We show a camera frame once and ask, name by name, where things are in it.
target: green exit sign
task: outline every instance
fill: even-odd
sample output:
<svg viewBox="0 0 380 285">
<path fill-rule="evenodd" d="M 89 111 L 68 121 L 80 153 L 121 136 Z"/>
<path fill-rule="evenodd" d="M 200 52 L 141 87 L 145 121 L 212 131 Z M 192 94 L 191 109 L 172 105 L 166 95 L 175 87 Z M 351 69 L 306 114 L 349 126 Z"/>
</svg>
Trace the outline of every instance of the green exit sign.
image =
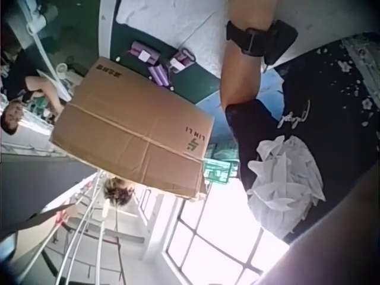
<svg viewBox="0 0 380 285">
<path fill-rule="evenodd" d="M 232 171 L 232 164 L 228 161 L 205 159 L 203 164 L 204 178 L 208 181 L 227 184 Z"/>
</svg>

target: window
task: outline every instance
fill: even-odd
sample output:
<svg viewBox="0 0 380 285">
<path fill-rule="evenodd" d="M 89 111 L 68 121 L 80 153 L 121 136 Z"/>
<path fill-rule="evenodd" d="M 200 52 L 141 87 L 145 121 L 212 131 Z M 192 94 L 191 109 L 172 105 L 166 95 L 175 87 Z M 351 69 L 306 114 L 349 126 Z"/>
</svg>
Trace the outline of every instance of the window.
<svg viewBox="0 0 380 285">
<path fill-rule="evenodd" d="M 238 179 L 210 187 L 182 203 L 167 254 L 190 284 L 251 285 L 289 246 L 256 222 Z"/>
<path fill-rule="evenodd" d="M 156 204 L 157 193 L 152 192 L 151 189 L 144 189 L 141 192 L 135 192 L 135 195 L 144 217 L 149 221 Z"/>
</svg>

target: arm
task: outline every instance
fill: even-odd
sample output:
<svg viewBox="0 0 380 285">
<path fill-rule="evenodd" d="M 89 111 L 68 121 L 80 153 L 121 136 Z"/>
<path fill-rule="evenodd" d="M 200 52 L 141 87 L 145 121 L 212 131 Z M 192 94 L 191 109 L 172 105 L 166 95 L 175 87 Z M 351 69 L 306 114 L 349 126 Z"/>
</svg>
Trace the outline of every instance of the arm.
<svg viewBox="0 0 380 285">
<path fill-rule="evenodd" d="M 277 0 L 230 0 L 229 18 L 242 30 L 248 27 L 268 30 L 276 5 Z M 235 43 L 229 42 L 224 54 L 220 82 L 223 109 L 256 98 L 260 81 L 261 58 L 244 55 Z"/>
<path fill-rule="evenodd" d="M 379 233 L 379 162 L 257 285 L 367 284 Z"/>
<path fill-rule="evenodd" d="M 59 97 L 54 85 L 45 77 L 28 76 L 25 78 L 26 86 L 30 91 L 42 90 L 43 94 L 50 101 L 57 114 L 60 114 L 64 107 L 59 101 Z"/>
</svg>

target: white cloth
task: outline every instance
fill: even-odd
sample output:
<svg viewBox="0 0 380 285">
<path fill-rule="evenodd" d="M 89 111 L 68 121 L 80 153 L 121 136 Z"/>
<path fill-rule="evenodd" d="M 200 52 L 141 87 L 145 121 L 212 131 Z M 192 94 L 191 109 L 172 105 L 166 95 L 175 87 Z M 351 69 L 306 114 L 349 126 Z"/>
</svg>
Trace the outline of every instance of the white cloth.
<svg viewBox="0 0 380 285">
<path fill-rule="evenodd" d="M 313 155 L 297 137 L 261 141 L 257 152 L 262 161 L 248 163 L 257 174 L 248 205 L 261 226 L 282 239 L 313 205 L 325 201 L 322 177 Z"/>
</svg>

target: black shirt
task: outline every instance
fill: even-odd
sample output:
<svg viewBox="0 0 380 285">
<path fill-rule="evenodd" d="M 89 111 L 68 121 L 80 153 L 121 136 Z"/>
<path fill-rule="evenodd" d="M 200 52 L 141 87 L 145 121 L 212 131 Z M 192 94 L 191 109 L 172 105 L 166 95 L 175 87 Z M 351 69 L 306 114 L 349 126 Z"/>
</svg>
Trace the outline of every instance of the black shirt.
<svg viewBox="0 0 380 285">
<path fill-rule="evenodd" d="M 16 60 L 11 63 L 8 76 L 4 79 L 5 95 L 8 101 L 22 97 L 22 101 L 26 103 L 31 99 L 33 91 L 27 88 L 25 82 L 28 76 L 39 76 L 39 74 L 25 51 L 22 50 Z"/>
<path fill-rule="evenodd" d="M 260 141 L 294 135 L 313 154 L 326 202 L 312 207 L 306 220 L 284 238 L 290 243 L 342 201 L 378 160 L 380 113 L 342 41 L 276 70 L 284 79 L 283 118 L 292 112 L 292 122 L 277 122 L 259 100 L 228 106 L 226 118 L 239 147 L 240 179 L 246 190 L 256 179 L 247 164 L 258 159 Z"/>
</svg>

